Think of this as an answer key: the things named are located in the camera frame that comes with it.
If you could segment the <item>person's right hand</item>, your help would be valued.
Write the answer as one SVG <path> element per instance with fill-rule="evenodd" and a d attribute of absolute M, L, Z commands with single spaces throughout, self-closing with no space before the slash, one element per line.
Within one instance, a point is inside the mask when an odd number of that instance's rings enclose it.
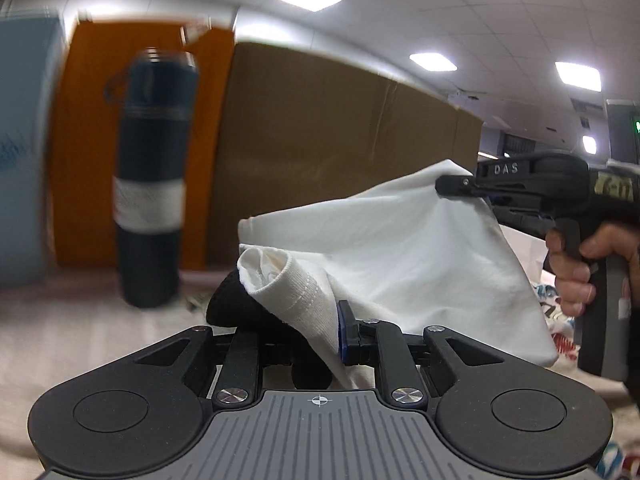
<path fill-rule="evenodd" d="M 581 316 L 597 296 L 590 284 L 590 270 L 582 258 L 599 260 L 616 254 L 628 262 L 631 304 L 639 307 L 639 231 L 616 222 L 603 222 L 600 228 L 579 247 L 580 257 L 574 259 L 565 251 L 565 240 L 557 230 L 546 235 L 548 263 L 555 275 L 555 288 L 561 297 L 563 313 L 572 318 Z"/>

